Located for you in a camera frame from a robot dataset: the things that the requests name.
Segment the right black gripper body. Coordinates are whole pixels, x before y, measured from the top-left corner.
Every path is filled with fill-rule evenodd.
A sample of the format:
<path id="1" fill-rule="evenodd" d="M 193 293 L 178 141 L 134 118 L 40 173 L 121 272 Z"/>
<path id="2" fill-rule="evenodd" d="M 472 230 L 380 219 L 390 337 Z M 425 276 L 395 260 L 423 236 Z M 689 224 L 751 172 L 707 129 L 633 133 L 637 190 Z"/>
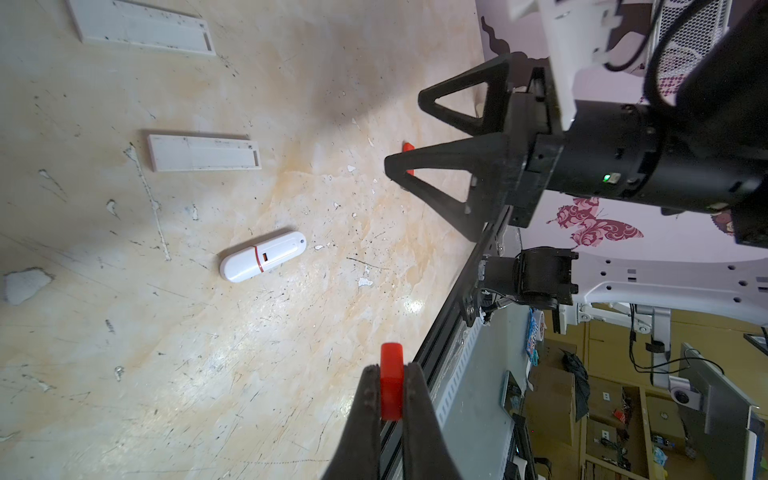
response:
<path id="1" fill-rule="evenodd" d="M 663 206 L 649 186 L 665 128 L 641 105 L 579 101 L 571 128 L 556 119 L 547 62 L 509 59 L 504 82 L 504 200 L 511 223 L 527 227 L 545 191 Z"/>

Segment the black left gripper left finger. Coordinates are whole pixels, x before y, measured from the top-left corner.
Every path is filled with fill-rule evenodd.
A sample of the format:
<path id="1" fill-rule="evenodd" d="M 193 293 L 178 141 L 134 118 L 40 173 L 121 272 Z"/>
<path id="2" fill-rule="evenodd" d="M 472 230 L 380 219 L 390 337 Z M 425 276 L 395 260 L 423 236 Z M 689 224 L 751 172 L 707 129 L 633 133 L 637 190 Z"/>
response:
<path id="1" fill-rule="evenodd" d="M 343 433 L 323 479 L 379 478 L 381 388 L 378 365 L 361 374 Z"/>

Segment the white usb drive rounded body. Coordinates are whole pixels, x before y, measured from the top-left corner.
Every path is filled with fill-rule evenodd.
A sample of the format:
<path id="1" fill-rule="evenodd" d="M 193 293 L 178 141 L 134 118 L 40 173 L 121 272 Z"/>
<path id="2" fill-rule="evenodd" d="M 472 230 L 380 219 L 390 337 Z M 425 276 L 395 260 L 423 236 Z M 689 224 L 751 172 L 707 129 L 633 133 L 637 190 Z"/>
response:
<path id="1" fill-rule="evenodd" d="M 299 257 L 306 247 L 306 237 L 291 231 L 226 256 L 220 263 L 219 272 L 225 280 L 241 283 Z"/>

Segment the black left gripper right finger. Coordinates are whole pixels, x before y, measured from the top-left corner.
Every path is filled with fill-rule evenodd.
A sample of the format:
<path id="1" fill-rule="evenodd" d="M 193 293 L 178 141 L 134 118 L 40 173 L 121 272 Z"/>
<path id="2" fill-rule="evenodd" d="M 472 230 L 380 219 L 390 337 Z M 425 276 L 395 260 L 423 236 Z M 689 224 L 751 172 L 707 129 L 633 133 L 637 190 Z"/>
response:
<path id="1" fill-rule="evenodd" d="M 417 363 L 409 363 L 404 368 L 402 422 L 404 479 L 461 479 Z"/>

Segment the red usb cap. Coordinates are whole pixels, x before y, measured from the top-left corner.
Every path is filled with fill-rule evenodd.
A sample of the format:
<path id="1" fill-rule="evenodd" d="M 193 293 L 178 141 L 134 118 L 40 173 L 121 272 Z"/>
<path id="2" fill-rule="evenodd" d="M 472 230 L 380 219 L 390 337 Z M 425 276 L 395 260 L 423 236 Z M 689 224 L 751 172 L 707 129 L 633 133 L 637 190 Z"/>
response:
<path id="1" fill-rule="evenodd" d="M 403 412 L 404 358 L 400 343 L 384 343 L 380 355 L 381 419 L 399 421 Z"/>

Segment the white usb drive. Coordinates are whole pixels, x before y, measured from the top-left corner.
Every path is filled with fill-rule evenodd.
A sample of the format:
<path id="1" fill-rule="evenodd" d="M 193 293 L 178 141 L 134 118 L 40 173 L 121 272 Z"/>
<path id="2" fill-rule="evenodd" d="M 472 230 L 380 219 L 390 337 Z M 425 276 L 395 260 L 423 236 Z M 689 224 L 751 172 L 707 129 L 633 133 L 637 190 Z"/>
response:
<path id="1" fill-rule="evenodd" d="M 68 0 L 84 43 L 116 43 L 187 54 L 214 56 L 205 20 L 127 1 Z"/>
<path id="2" fill-rule="evenodd" d="M 158 173 L 260 170 L 256 142 L 151 134 L 147 138 Z"/>

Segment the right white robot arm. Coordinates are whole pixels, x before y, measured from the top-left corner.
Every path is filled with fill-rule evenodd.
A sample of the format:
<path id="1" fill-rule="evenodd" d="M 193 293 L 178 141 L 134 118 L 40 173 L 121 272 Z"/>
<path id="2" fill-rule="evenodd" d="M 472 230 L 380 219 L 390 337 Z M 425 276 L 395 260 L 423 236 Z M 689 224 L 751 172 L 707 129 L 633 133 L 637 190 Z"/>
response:
<path id="1" fill-rule="evenodd" d="M 767 244 L 767 5 L 755 2 L 668 101 L 659 87 L 665 53 L 705 8 L 692 1 L 652 42 L 644 103 L 578 101 L 576 74 L 607 64 L 620 25 L 616 1 L 522 1 L 511 16 L 541 15 L 550 60 L 513 84 L 505 53 L 422 90 L 420 109 L 462 131 L 459 141 L 388 156 L 387 177 L 468 240 L 489 240 L 497 220 L 527 227 L 545 191 L 653 206 L 665 215 L 730 213 L 735 241 Z M 461 275 L 467 323 L 490 291 L 520 305 L 626 302 L 761 324 L 765 260 L 632 262 L 553 247 L 513 258 L 478 256 Z"/>

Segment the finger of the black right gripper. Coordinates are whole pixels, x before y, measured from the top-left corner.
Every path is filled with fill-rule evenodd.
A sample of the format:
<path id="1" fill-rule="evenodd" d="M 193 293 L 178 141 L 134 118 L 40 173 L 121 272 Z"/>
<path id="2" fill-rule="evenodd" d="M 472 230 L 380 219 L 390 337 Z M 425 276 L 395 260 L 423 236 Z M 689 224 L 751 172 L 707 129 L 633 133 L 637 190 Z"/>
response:
<path id="1" fill-rule="evenodd" d="M 414 175 L 406 173 L 411 158 Z M 386 176 L 471 242 L 497 219 L 513 179 L 510 138 L 494 133 L 385 158 Z"/>
<path id="2" fill-rule="evenodd" d="M 418 106 L 470 136 L 500 132 L 511 96 L 510 80 L 511 55 L 497 56 L 423 89 Z"/>

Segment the red usb drive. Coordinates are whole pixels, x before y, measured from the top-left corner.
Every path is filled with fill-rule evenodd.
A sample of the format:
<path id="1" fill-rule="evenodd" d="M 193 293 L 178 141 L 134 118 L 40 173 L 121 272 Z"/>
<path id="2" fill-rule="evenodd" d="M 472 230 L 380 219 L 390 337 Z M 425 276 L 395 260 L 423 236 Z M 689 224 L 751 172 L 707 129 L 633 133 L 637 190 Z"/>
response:
<path id="1" fill-rule="evenodd" d="M 411 144 L 410 142 L 404 141 L 402 143 L 402 148 L 401 148 L 401 152 L 402 153 L 406 154 L 406 153 L 412 152 L 414 150 L 415 150 L 415 146 L 413 144 Z M 410 163 L 411 158 L 408 157 L 407 160 L 408 160 L 408 163 L 407 163 L 408 169 L 406 169 L 406 173 L 409 174 L 409 175 L 414 175 L 415 174 L 415 170 L 411 167 L 411 163 Z"/>

